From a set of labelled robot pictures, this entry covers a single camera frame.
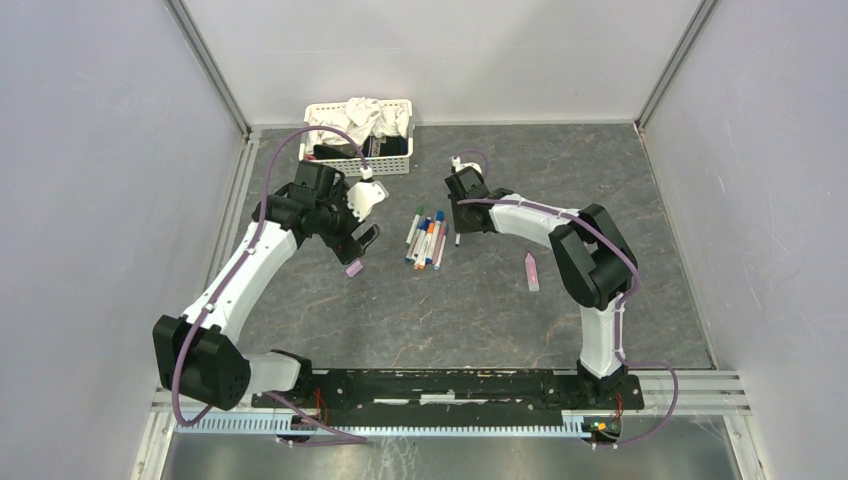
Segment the pink thin marker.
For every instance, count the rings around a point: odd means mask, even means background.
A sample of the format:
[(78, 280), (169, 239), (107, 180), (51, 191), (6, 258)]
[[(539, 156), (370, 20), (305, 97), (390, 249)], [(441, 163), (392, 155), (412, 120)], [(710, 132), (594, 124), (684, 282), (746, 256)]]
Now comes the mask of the pink thin marker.
[(441, 230), (439, 232), (439, 236), (437, 238), (436, 250), (435, 250), (435, 253), (434, 253), (434, 257), (433, 257), (433, 269), (436, 270), (436, 271), (438, 271), (440, 269), (440, 266), (441, 266), (441, 262), (442, 262), (442, 258), (443, 258), (443, 254), (444, 254), (444, 250), (445, 250), (445, 244), (446, 244), (446, 241), (447, 241), (448, 230), (449, 230), (449, 224), (447, 222), (444, 222), (442, 227), (441, 227)]

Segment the pink highlighter pen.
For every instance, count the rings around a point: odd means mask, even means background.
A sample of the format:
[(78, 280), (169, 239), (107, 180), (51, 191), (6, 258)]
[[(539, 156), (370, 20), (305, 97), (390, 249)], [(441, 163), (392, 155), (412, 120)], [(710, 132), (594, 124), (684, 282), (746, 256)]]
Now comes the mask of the pink highlighter pen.
[(524, 259), (528, 290), (538, 292), (540, 290), (539, 277), (535, 257), (527, 252)]

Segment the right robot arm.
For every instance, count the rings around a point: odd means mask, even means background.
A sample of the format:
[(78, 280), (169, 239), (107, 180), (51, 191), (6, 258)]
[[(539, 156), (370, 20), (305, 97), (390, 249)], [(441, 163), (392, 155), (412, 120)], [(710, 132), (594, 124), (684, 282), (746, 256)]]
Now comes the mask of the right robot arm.
[(641, 281), (635, 255), (608, 211), (591, 204), (564, 209), (499, 188), (490, 190), (471, 164), (445, 180), (460, 234), (514, 235), (551, 249), (566, 292), (580, 307), (580, 400), (602, 408), (628, 373), (622, 346), (625, 303)]

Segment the blue capped marker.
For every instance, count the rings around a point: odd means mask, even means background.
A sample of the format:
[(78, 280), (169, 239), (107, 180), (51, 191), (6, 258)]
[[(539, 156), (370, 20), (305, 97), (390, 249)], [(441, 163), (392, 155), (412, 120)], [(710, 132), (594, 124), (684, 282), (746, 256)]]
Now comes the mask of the blue capped marker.
[(431, 229), (429, 231), (429, 240), (427, 243), (427, 250), (425, 254), (425, 264), (429, 265), (433, 262), (433, 255), (436, 249), (436, 242), (438, 240), (440, 230), (442, 227), (442, 223), (444, 221), (445, 214), (442, 210), (439, 210), (436, 213), (435, 220), (431, 224)]

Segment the pink highlighter cap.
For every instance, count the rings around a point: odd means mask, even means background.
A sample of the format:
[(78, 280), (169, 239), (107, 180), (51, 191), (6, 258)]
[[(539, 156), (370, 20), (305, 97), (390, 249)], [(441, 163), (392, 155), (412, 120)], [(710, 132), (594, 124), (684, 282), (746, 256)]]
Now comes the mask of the pink highlighter cap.
[(364, 268), (364, 266), (363, 266), (362, 262), (359, 259), (357, 259), (357, 260), (353, 261), (346, 268), (345, 272), (346, 272), (346, 275), (349, 278), (353, 278), (353, 277), (357, 276), (363, 270), (363, 268)]

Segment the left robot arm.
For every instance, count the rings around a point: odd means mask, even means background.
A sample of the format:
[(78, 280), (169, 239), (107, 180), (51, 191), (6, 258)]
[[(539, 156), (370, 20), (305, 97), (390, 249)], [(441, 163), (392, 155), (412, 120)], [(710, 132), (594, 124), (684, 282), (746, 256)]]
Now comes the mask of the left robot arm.
[(303, 161), (293, 181), (257, 205), (245, 237), (223, 270), (178, 317), (162, 316), (152, 331), (161, 385), (220, 410), (246, 396), (275, 391), (290, 407), (314, 394), (308, 359), (291, 353), (247, 355), (238, 338), (259, 297), (285, 262), (317, 236), (343, 265), (361, 258), (380, 233), (355, 232), (388, 192), (371, 167), (348, 184), (343, 172)]

